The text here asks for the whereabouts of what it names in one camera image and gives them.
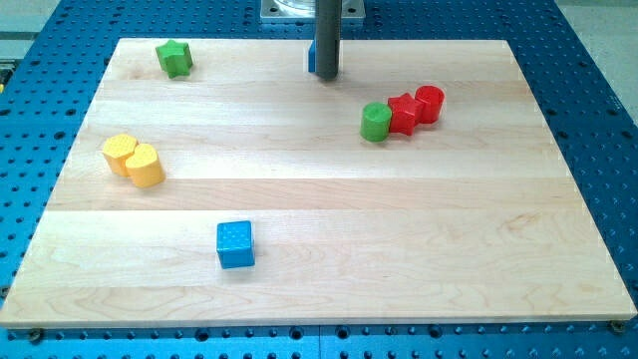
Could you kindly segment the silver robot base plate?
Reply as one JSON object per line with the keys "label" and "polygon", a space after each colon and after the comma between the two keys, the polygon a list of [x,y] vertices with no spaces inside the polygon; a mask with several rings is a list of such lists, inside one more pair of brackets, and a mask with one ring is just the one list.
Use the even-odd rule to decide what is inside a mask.
{"label": "silver robot base plate", "polygon": [[[315,0],[261,0],[260,19],[262,22],[313,22]],[[360,22],[366,18],[364,0],[343,0],[341,17],[344,21]]]}

